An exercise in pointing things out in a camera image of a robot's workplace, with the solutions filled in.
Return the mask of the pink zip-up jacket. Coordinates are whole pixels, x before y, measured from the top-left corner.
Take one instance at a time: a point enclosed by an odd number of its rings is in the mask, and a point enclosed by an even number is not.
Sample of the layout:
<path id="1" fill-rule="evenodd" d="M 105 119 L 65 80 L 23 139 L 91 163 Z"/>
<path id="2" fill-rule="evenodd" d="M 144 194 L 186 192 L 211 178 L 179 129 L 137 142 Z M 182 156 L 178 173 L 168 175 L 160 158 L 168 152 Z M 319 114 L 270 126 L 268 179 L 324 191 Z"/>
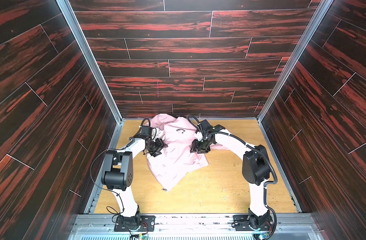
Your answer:
<path id="1" fill-rule="evenodd" d="M 187 173 L 209 165 L 204 154 L 190 152 L 196 129 L 186 118 L 158 114 L 151 119 L 151 126 L 156 128 L 157 138 L 168 145 L 157 157 L 147 154 L 148 166 L 165 192 L 172 190 Z"/>

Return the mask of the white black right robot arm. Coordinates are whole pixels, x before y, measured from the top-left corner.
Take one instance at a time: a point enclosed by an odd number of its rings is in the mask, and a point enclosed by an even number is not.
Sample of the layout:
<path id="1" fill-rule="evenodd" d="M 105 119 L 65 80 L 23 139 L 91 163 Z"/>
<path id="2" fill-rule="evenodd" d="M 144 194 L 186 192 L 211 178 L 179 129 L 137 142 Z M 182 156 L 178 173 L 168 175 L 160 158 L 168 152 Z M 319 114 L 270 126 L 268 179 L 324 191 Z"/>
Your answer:
<path id="1" fill-rule="evenodd" d="M 277 217 L 267 204 L 267 185 L 276 184 L 278 178 L 265 147 L 251 145 L 227 130 L 209 134 L 196 131 L 191 151 L 205 154 L 216 144 L 222 145 L 242 160 L 242 175 L 250 189 L 249 227 L 253 231 L 263 231 L 268 227 L 266 231 L 271 236 L 276 230 Z"/>

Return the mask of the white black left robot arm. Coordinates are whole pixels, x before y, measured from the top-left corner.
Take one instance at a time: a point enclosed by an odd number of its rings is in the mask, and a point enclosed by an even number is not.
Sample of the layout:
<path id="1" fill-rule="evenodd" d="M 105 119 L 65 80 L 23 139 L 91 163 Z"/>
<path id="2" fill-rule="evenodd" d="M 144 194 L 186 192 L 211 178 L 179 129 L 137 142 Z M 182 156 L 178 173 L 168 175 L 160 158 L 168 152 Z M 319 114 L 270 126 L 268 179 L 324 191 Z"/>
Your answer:
<path id="1" fill-rule="evenodd" d="M 120 224 L 129 223 L 135 226 L 141 224 L 140 207 L 131 189 L 134 180 L 134 157 L 139 153 L 158 157 L 167 147 L 162 139 L 130 138 L 129 143 L 121 149 L 109 149 L 105 152 L 101 182 L 122 205 L 121 212 L 116 214 Z"/>

